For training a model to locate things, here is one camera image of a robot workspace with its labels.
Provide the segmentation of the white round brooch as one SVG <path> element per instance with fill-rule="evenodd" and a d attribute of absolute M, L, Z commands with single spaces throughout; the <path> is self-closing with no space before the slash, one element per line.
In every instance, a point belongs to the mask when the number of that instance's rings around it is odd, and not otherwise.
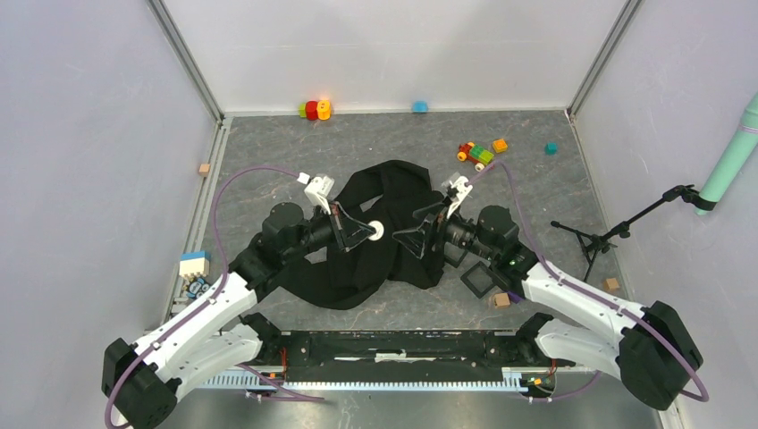
<path fill-rule="evenodd" d="M 373 220 L 368 223 L 368 226 L 372 228 L 374 233 L 368 237 L 371 241 L 378 241 L 380 240 L 384 235 L 384 226 L 383 224 L 378 220 Z"/>

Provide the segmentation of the black garment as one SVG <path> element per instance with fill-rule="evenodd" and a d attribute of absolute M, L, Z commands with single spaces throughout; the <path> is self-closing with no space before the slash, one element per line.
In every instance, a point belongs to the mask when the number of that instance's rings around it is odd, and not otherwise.
<path fill-rule="evenodd" d="M 329 245 L 325 261 L 295 261 L 277 277 L 276 286 L 317 307 L 347 310 L 364 302 L 386 281 L 405 282 L 421 290 L 439 284 L 443 253 L 431 251 L 418 259 L 392 237 L 395 231 L 420 224 L 414 211 L 442 201 L 425 167 L 402 160 L 368 167 L 350 176 L 336 200 L 359 221 L 380 222 L 382 238 L 366 240 L 348 252 Z"/>

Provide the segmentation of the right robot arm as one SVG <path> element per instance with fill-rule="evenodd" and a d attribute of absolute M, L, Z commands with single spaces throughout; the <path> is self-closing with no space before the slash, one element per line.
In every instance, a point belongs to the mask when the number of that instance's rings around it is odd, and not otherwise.
<path fill-rule="evenodd" d="M 415 257 L 446 245 L 460 248 L 489 262 L 497 287 L 574 321 L 539 315 L 524 324 L 516 341 L 523 362 L 538 365 L 551 358 L 590 367 L 617 378 L 635 398 L 660 411 L 687 394 L 703 356 L 670 305 L 614 297 L 567 274 L 520 241 L 505 207 L 487 206 L 476 221 L 444 203 L 414 216 L 419 225 L 392 236 Z"/>

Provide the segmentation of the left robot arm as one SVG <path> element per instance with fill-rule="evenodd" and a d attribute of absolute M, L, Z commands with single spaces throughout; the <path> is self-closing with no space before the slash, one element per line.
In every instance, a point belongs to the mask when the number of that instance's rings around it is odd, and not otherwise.
<path fill-rule="evenodd" d="M 276 205 L 262 231 L 208 291 L 154 331 L 133 342 L 118 338 L 106 347 L 106 427 L 115 426 L 117 412 L 124 428 L 155 428 L 187 393 L 225 368 L 253 358 L 264 365 L 274 362 L 281 352 L 274 334 L 241 326 L 218 340 L 213 335 L 258 304 L 295 260 L 331 245 L 349 253 L 385 232 L 384 222 L 359 220 L 337 201 L 317 206 L 310 219 L 294 203 Z"/>

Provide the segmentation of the black square tray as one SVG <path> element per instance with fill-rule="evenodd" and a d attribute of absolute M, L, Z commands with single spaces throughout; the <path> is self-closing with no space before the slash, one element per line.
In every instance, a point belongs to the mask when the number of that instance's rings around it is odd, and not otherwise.
<path fill-rule="evenodd" d="M 484 298 L 495 287 L 491 270 L 482 261 L 472 265 L 459 278 L 477 299 Z"/>

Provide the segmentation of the colourful toy brick car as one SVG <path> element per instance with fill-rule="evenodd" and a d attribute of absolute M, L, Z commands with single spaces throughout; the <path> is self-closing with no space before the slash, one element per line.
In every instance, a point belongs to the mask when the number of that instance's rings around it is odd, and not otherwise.
<path fill-rule="evenodd" d="M 481 172 L 494 159 L 494 154 L 474 142 L 468 142 L 459 146 L 457 159 L 472 163 L 476 171 Z"/>

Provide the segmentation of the brown wooden cube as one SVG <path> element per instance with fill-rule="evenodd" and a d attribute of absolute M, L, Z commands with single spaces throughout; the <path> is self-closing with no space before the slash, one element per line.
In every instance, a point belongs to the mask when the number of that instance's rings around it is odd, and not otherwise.
<path fill-rule="evenodd" d="M 493 295 L 493 306 L 495 308 L 507 308 L 510 305 L 511 299 L 508 293 L 497 293 Z"/>

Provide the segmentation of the blue round block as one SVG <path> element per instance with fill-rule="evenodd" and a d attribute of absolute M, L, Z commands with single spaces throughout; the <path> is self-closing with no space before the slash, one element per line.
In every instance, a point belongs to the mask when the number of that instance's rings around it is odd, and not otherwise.
<path fill-rule="evenodd" d="M 424 100 L 414 101 L 411 105 L 411 112 L 413 114 L 425 114 L 429 111 L 428 103 Z"/>

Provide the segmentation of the red yellow green toy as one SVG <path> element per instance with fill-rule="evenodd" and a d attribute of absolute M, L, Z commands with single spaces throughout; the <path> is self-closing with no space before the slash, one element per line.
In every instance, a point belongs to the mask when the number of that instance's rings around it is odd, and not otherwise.
<path fill-rule="evenodd" d="M 299 105 L 299 117 L 309 121 L 327 121 L 332 112 L 332 104 L 328 99 L 310 100 Z"/>

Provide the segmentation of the teal cube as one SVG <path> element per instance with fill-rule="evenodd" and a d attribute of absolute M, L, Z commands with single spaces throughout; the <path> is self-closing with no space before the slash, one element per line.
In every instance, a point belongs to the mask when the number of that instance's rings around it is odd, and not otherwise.
<path fill-rule="evenodd" d="M 548 142 L 544 147 L 544 152 L 548 156 L 555 155 L 558 152 L 558 145 L 555 142 Z"/>

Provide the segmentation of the blue white block toy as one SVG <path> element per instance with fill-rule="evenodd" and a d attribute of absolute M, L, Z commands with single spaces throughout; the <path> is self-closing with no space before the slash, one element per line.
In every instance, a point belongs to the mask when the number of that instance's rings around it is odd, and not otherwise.
<path fill-rule="evenodd" d="M 178 275 L 191 282 L 196 278 L 207 276 L 210 268 L 210 257 L 206 251 L 185 253 L 180 256 Z"/>

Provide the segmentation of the blue monster card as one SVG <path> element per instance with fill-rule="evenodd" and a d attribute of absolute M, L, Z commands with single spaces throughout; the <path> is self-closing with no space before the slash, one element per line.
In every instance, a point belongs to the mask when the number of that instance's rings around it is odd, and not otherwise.
<path fill-rule="evenodd" d="M 211 285 L 202 277 L 192 278 L 183 288 L 184 294 L 188 299 L 197 299 L 204 295 Z"/>

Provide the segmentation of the mint green tube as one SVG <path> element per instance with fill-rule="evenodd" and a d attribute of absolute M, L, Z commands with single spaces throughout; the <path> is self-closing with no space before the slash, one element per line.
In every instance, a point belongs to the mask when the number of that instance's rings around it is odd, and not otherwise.
<path fill-rule="evenodd" d="M 699 193 L 697 215 L 706 215 L 721 201 L 757 146 L 757 95 L 746 105 L 735 133 Z"/>

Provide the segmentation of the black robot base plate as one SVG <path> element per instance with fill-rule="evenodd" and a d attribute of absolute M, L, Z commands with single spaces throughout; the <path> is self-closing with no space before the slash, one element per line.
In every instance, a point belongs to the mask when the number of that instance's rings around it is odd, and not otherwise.
<path fill-rule="evenodd" d="M 512 331 L 289 331 L 248 361 L 280 367 L 288 382 L 497 382 L 501 370 L 572 366 Z"/>

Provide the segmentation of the tan cube by wall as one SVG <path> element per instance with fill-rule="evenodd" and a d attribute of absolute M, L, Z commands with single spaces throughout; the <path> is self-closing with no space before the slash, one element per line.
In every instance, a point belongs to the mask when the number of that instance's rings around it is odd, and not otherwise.
<path fill-rule="evenodd" d="M 619 290 L 620 283 L 617 278 L 607 278 L 602 282 L 602 286 L 607 291 Z"/>

